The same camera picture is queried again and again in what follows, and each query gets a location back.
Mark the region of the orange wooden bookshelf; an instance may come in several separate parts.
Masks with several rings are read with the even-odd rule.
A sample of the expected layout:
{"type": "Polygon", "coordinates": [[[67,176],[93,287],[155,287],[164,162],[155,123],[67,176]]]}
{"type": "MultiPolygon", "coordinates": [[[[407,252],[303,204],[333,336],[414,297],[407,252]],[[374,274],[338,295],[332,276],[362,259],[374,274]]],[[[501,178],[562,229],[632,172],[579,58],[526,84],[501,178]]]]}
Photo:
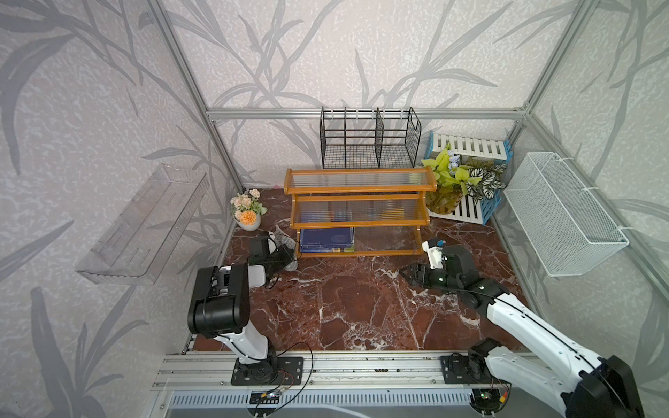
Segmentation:
{"type": "Polygon", "coordinates": [[[284,193],[291,198],[295,254],[305,259],[419,254],[421,229],[430,224],[426,195],[436,189],[428,168],[288,169],[284,193]],[[354,252],[301,252],[301,230],[338,227],[354,229],[354,252]]]}

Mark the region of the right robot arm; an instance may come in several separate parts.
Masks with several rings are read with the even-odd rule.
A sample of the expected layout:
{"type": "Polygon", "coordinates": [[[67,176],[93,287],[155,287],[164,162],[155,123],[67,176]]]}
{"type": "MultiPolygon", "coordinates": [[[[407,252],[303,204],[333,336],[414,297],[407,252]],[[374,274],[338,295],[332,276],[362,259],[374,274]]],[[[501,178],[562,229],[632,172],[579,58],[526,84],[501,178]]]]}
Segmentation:
{"type": "Polygon", "coordinates": [[[598,355],[535,315],[501,283],[482,276],[464,247],[431,239],[422,249],[427,263],[412,263],[399,271],[409,285],[456,294],[543,361],[529,362],[488,338],[470,350],[477,367],[486,367],[492,377],[520,388],[563,417],[644,416],[632,369],[623,360],[598,355]]]}

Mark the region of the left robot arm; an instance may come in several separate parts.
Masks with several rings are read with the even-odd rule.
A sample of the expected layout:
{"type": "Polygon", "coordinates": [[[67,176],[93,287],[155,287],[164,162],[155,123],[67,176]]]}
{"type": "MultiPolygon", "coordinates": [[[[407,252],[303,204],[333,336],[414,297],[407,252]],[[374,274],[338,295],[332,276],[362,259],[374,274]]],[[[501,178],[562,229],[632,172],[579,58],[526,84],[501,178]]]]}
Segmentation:
{"type": "Polygon", "coordinates": [[[266,287],[294,262],[294,250],[263,234],[245,262],[209,266],[196,275],[186,318],[191,334],[221,342],[236,356],[233,386],[302,383],[304,359],[281,355],[251,321],[251,290],[266,287]]]}

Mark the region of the grey fluffy cloth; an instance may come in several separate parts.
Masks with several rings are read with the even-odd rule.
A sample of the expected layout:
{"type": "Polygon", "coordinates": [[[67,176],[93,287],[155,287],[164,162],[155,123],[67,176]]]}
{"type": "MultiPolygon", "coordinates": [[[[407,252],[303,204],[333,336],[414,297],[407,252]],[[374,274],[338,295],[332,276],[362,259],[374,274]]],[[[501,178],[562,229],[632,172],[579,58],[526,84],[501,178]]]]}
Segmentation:
{"type": "Polygon", "coordinates": [[[288,272],[295,272],[298,268],[297,257],[295,256],[296,242],[292,236],[283,231],[278,226],[269,233],[277,247],[282,247],[282,254],[289,258],[289,264],[285,267],[288,272]]]}

